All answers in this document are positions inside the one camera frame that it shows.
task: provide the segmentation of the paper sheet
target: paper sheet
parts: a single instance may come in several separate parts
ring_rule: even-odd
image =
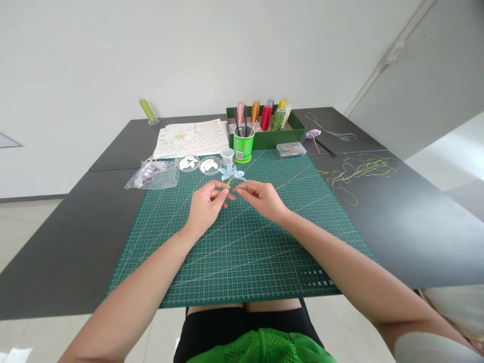
[[[153,158],[210,155],[227,145],[227,129],[219,118],[201,123],[167,125],[158,134]]]

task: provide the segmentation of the black stick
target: black stick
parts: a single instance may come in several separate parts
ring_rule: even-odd
[[[316,140],[316,142],[318,144],[320,144],[322,147],[324,147],[324,149],[329,152],[331,154],[332,157],[338,157],[334,152],[332,152],[330,149],[328,149],[326,146],[324,146],[321,141],[319,141],[318,139],[314,138],[314,140]]]
[[[239,136],[239,137],[242,137],[242,136],[240,136],[240,130],[238,129],[238,122],[237,122],[237,108],[236,108],[236,107],[234,107],[234,108],[233,108],[233,112],[235,112],[234,117],[235,117],[235,124],[237,125],[237,129],[236,129],[236,130],[237,130],[237,134],[238,134],[238,136]]]
[[[244,112],[246,113],[246,137],[247,137],[247,105],[244,106]]]

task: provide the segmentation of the forearm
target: forearm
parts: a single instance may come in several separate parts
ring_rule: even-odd
[[[153,319],[198,238],[182,229],[158,248],[109,294],[60,361],[123,361]]]
[[[372,323],[420,321],[436,316],[424,301],[376,262],[303,217],[291,212],[281,227],[301,243]]]

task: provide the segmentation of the green cutting mat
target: green cutting mat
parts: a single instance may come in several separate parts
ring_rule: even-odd
[[[280,159],[276,150],[253,151],[237,164],[247,179],[270,182],[286,206],[374,259],[308,156]],[[213,178],[198,170],[180,173],[178,186],[148,191],[107,293],[114,290],[187,220],[193,191]],[[189,253],[164,308],[227,304],[339,293],[299,243],[261,217],[245,200],[228,201],[214,225]]]

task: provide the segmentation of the white sleeve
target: white sleeve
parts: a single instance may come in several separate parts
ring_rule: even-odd
[[[484,357],[466,346],[424,332],[407,333],[398,338],[395,360],[397,363],[484,363]]]

